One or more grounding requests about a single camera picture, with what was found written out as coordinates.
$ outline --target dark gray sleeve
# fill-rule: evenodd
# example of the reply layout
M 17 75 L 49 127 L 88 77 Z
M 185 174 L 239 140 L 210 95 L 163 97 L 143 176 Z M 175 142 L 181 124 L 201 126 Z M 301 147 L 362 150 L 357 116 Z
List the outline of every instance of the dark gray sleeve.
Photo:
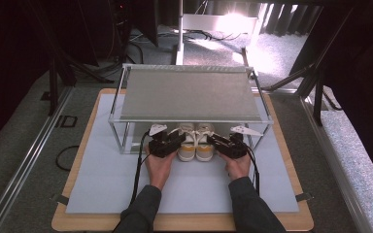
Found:
M 161 195 L 157 187 L 146 185 L 128 209 L 120 214 L 120 223 L 114 232 L 153 232 Z
M 257 195 L 249 177 L 229 184 L 237 232 L 287 232 L 266 203 Z

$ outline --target person's right hand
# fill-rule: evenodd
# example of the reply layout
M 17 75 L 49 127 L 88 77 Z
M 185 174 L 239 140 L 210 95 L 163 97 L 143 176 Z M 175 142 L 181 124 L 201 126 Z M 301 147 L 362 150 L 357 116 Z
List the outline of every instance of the person's right hand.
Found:
M 233 159 L 225 154 L 220 153 L 220 157 L 225 160 L 225 170 L 228 172 L 228 176 L 232 181 L 238 178 L 247 177 L 249 175 L 251 159 L 248 154 L 240 158 Z

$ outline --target black controller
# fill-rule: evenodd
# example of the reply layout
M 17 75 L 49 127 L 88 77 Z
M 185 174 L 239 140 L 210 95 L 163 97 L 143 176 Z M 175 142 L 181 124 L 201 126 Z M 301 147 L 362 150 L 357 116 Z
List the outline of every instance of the black controller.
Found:
M 218 134 L 213 134 L 207 137 L 207 142 L 222 154 L 230 158 L 240 158 L 247 154 L 248 147 L 243 142 L 244 136 L 240 133 L 234 133 L 229 136 L 229 139 L 223 138 Z
M 157 157 L 165 157 L 181 147 L 181 143 L 187 138 L 186 133 L 179 135 L 178 130 L 167 135 L 166 131 L 153 135 L 149 142 L 150 153 Z

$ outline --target sneaker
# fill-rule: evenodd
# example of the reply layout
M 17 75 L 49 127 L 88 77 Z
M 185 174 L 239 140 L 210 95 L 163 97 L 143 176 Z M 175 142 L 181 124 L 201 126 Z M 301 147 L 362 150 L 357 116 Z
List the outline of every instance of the sneaker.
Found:
M 186 133 L 186 140 L 181 143 L 181 147 L 178 149 L 178 157 L 183 162 L 189 162 L 195 156 L 195 131 L 193 123 L 180 123 L 178 125 L 178 131 L 180 135 Z
M 214 146 L 207 143 L 207 136 L 212 136 L 214 133 L 214 125 L 212 123 L 200 123 L 195 131 L 196 133 L 196 158 L 199 161 L 207 162 L 214 155 Z

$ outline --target hand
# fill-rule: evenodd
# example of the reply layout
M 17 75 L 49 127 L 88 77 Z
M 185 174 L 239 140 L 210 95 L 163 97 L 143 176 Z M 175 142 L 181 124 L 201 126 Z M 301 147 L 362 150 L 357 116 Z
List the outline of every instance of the hand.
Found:
M 240 158 L 232 159 L 225 154 L 220 153 L 220 157 L 225 160 L 225 170 L 228 172 L 229 178 L 231 178 L 232 181 L 249 175 L 251 159 L 248 154 Z
M 150 148 L 145 146 L 145 152 L 150 154 Z M 166 157 L 157 157 L 150 154 L 146 159 L 148 174 L 150 174 L 150 185 L 159 188 L 162 191 L 171 172 L 171 164 L 177 152 L 174 151 Z

